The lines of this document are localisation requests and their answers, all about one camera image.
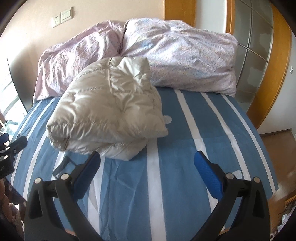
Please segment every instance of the blue striped bed sheet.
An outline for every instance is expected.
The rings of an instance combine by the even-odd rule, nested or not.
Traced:
[[[194,167],[197,150],[224,172],[239,172],[246,180],[260,177],[267,198],[278,189],[264,144],[234,98],[170,88],[158,91],[163,114],[172,118],[169,135],[149,140],[129,162],[102,157],[85,197],[78,201],[104,240],[190,240],[217,204]],[[65,155],[76,164],[88,157],[59,152],[50,145],[45,126],[58,101],[36,103],[14,136],[27,136],[28,146],[17,155],[8,180],[25,199],[35,178],[55,179],[52,172]],[[68,164],[64,172],[73,169]],[[59,200],[54,202],[64,227],[71,230]],[[238,206],[239,200],[226,228]]]

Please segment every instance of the electrical outlet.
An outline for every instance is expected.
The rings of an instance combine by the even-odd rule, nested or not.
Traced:
[[[59,13],[57,16],[52,18],[52,27],[56,27],[61,24],[61,14]]]
[[[61,12],[61,23],[66,22],[72,18],[72,8]]]

